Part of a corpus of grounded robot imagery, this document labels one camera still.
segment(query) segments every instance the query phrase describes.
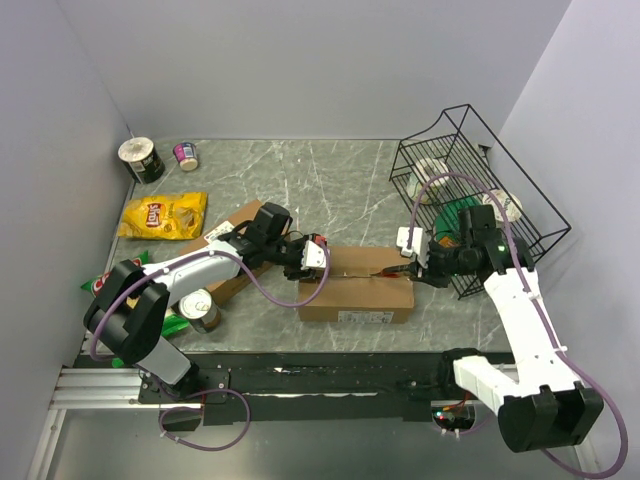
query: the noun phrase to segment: yellow chip bag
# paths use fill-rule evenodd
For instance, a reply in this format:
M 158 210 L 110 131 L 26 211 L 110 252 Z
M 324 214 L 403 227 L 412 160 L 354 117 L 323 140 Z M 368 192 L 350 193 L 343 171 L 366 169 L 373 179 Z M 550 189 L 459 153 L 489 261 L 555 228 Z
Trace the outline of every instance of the yellow chip bag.
M 204 192 L 137 198 L 124 209 L 118 236 L 165 240 L 198 238 L 206 207 Z

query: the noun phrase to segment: gray marble surface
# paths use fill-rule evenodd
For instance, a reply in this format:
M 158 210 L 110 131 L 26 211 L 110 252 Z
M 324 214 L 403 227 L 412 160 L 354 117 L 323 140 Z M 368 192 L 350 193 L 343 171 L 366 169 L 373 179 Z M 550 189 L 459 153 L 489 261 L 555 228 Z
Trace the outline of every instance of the gray marble surface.
M 258 198 L 288 208 L 294 227 L 327 236 L 330 245 L 393 246 L 409 212 L 388 181 L 397 142 L 349 140 L 197 140 L 200 167 L 185 173 L 157 142 L 167 169 L 133 196 L 206 191 L 205 229 Z M 153 261 L 177 255 L 186 242 L 119 239 L 114 261 L 149 250 Z M 297 285 L 274 267 L 260 281 L 294 301 Z M 476 347 L 507 351 L 506 335 L 486 294 L 457 300 L 453 288 L 415 285 L 416 306 L 406 324 L 303 323 L 295 310 L 268 302 L 249 286 L 222 308 L 209 334 L 192 329 L 171 341 L 183 351 L 442 351 Z

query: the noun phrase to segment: lay's logo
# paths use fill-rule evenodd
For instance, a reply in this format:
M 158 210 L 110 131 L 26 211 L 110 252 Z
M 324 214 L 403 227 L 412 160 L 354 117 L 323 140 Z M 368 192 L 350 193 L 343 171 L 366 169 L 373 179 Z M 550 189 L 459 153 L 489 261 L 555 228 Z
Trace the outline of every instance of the lay's logo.
M 162 213 L 161 203 L 149 204 L 149 211 L 147 212 L 147 227 L 160 226 L 160 213 Z

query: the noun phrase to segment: metal basket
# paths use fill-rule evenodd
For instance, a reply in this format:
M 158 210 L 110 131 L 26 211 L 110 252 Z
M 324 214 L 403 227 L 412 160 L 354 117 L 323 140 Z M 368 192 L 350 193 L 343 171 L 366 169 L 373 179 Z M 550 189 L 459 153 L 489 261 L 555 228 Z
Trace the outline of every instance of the metal basket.
M 401 140 L 389 180 L 411 210 L 414 197 L 410 193 L 417 195 L 415 185 L 419 190 L 428 177 L 447 170 L 469 175 L 490 190 L 506 192 L 519 217 L 511 223 L 514 235 L 527 243 L 536 262 L 571 230 L 569 222 L 469 104 L 444 109 L 429 128 Z M 447 241 L 455 242 L 457 210 L 482 203 L 483 195 L 464 180 L 450 177 L 439 188 L 427 190 L 423 197 L 426 204 L 420 205 L 416 223 L 436 240 L 451 235 Z M 452 283 L 458 298 L 483 290 L 473 275 L 454 277 Z

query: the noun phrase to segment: cable tie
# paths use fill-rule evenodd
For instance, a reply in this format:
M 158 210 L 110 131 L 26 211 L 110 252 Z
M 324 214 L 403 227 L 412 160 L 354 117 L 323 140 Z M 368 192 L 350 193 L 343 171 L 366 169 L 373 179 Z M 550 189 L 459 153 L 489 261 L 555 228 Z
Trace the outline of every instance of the cable tie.
M 542 296 L 540 295 L 540 292 L 527 292 L 527 298 L 533 302 L 534 300 L 541 300 Z

